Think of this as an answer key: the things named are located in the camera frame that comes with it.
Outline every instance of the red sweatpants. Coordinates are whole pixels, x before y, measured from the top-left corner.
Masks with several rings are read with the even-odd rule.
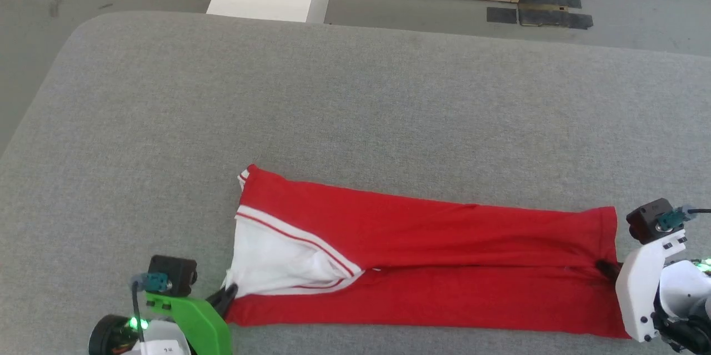
[[[600,259],[617,262],[614,208],[571,213],[447,203],[288,181],[254,165],[248,170],[238,216],[254,219],[246,213],[254,209],[273,216],[322,239],[350,274],[364,272],[334,292],[238,298],[228,322],[628,337],[614,284],[595,267]]]

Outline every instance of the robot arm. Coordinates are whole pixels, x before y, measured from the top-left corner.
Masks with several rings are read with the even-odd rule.
[[[661,336],[676,352],[710,355],[711,278],[694,262],[668,262],[686,249],[683,223],[698,211],[661,198],[627,215],[630,234],[643,245],[625,259],[615,291],[632,339]]]
[[[190,298],[196,267],[192,259],[153,256],[148,272],[132,278],[134,317],[101,319],[89,338],[89,355],[231,355],[232,336],[223,316],[237,287],[223,287],[208,299]],[[140,319],[134,287],[145,290],[147,307],[167,319]]]

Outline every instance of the white stripe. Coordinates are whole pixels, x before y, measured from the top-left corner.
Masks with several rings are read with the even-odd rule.
[[[239,180],[239,188],[244,191],[244,185],[247,183],[247,178],[249,178],[249,170],[244,170],[242,173],[237,176],[237,180]]]
[[[299,284],[301,287],[305,288],[331,288],[335,287],[336,285],[333,285],[336,281],[333,282],[322,282],[322,283],[307,283],[307,284]]]
[[[363,272],[358,272],[355,276],[344,279],[340,283],[328,288],[303,288],[303,287],[289,287],[282,289],[274,289],[272,291],[257,292],[257,295],[309,295],[309,294],[326,294],[327,292],[334,292],[341,289],[345,289],[349,285],[356,282],[358,277],[362,276]]]
[[[318,238],[318,236],[315,236],[315,234],[311,234],[308,231],[303,231],[299,228],[295,228],[294,226],[290,225],[289,223],[286,223],[285,221],[281,221],[281,220],[275,218],[274,216],[269,215],[269,213],[259,211],[257,209],[251,208],[246,205],[240,205],[239,208],[237,208],[237,211],[239,213],[243,213],[244,215],[251,216],[252,218],[262,221],[262,222],[266,223],[267,225],[272,226],[273,228],[276,228],[278,231],[283,231],[284,233],[289,234],[290,236],[306,239],[307,241],[316,243],[321,248],[325,249],[328,252],[328,254],[331,255],[331,257],[334,257],[341,263],[345,264],[345,266],[348,267],[348,269],[350,269],[351,272],[353,272],[353,274],[358,274],[359,272],[361,272],[361,268],[357,264],[349,261],[340,252],[336,251],[335,248],[331,247],[326,241],[323,241],[322,239]],[[300,241],[300,243],[307,244],[308,246],[312,247],[313,249],[318,250],[317,246],[312,246],[311,244],[305,243],[303,241]],[[344,272],[346,274],[346,276],[350,276],[350,272],[346,271],[346,269],[343,269],[343,267],[340,264],[338,264],[338,262],[333,262],[333,266],[338,267],[338,269],[340,269],[340,271]]]

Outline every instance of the cable connector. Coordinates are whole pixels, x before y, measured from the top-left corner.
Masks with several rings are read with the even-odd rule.
[[[695,211],[693,206],[684,205],[659,216],[658,225],[660,231],[670,231],[696,218],[696,213],[690,211]]]
[[[141,273],[131,277],[130,285],[138,283],[138,291],[165,292],[173,287],[165,273]]]

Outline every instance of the gray table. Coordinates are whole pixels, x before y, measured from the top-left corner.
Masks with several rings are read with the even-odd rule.
[[[152,254],[231,261],[238,172],[624,214],[711,205],[711,59],[180,13],[82,25],[0,159],[3,353],[84,352]],[[688,226],[708,256],[709,223]],[[635,248],[620,229],[621,257]],[[669,353],[658,340],[234,327],[238,353]]]

